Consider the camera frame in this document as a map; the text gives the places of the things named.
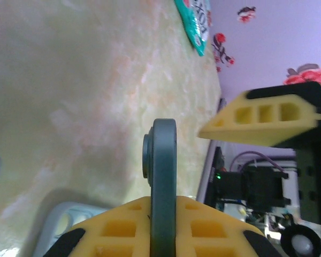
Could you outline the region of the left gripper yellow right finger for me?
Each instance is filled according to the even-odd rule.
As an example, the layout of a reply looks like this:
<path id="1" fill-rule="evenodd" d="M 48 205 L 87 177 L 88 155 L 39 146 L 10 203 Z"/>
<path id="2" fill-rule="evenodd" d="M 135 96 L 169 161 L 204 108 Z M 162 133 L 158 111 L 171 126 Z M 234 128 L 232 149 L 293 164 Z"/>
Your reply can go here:
<path id="1" fill-rule="evenodd" d="M 253 225 L 185 196 L 177 197 L 176 256 L 278 256 Z"/>

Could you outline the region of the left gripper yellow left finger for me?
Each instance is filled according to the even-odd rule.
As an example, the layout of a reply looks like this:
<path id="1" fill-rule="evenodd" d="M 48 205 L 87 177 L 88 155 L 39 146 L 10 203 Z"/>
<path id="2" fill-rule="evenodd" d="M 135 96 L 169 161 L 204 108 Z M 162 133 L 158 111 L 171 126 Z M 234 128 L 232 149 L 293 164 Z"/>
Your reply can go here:
<path id="1" fill-rule="evenodd" d="M 150 197 L 74 225 L 44 256 L 149 256 Z"/>

